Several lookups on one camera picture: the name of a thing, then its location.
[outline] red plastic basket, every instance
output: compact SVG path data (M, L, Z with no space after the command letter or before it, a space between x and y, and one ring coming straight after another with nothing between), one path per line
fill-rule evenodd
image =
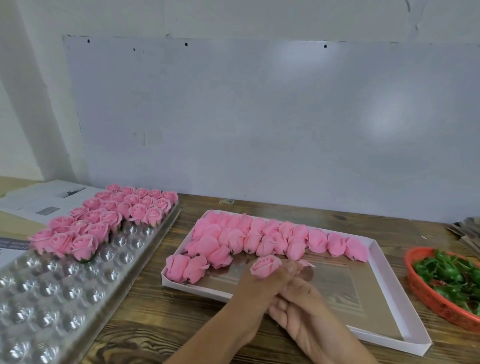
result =
M418 247L408 250L405 254L405 264L407 265L410 287L419 300L438 316L461 328L480 333L480 316L465 311L463 308L458 307L456 304L435 292L413 270L413 263L428 256L433 256L433 251L433 248ZM447 254L464 258L461 255L451 252L447 252Z

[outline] white board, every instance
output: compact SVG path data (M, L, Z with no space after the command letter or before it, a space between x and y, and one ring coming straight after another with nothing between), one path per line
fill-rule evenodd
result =
M480 215L480 47L64 46L95 186L442 222Z

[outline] wood grain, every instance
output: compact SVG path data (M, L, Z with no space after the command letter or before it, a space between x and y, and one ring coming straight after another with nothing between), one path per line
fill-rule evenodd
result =
M431 246L471 256L445 229L446 225L249 201L235 200L233 205L218 202L219 198L180 195L180 216L82 363L162 363L223 306L217 301L161 286L160 272L166 257L175 252L196 220L208 209L246 212L375 239L428 329L434 346L423 358L365 343L367 348L381 363L480 363L480 334L437 317L417 300L406 283L403 255L408 248ZM253 342L242 348L232 363L300 364L310 360L284 330L265 317Z

